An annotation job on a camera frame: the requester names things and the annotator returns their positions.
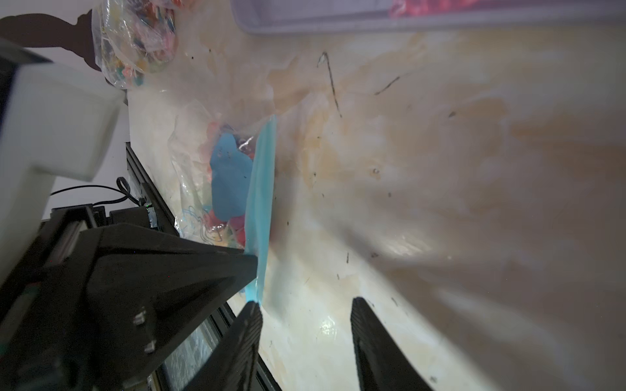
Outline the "candy bag blue zip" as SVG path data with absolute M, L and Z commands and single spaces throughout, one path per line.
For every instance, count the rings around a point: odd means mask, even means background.
M 257 303 L 267 272 L 276 131 L 274 116 L 238 129 L 192 101 L 177 114 L 167 143 L 179 179 L 179 234 L 257 257 L 256 276 L 243 289 Z

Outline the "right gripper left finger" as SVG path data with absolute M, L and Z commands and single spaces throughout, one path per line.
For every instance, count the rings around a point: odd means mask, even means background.
M 259 303 L 249 301 L 184 390 L 251 390 L 261 332 Z

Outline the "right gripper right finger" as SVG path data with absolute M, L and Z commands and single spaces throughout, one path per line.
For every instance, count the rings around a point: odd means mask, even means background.
M 352 301 L 350 325 L 362 390 L 430 390 L 367 301 Z

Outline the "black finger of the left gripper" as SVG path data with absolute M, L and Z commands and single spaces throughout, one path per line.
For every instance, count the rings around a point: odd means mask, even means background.
M 91 228 L 65 262 L 37 239 L 1 288 L 16 331 L 4 390 L 118 390 L 135 384 L 256 276 L 258 259 L 130 224 Z

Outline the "lavender plastic tray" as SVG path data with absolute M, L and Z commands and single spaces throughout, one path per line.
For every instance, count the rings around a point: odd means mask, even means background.
M 395 32 L 624 21 L 623 1 L 233 1 L 249 34 Z

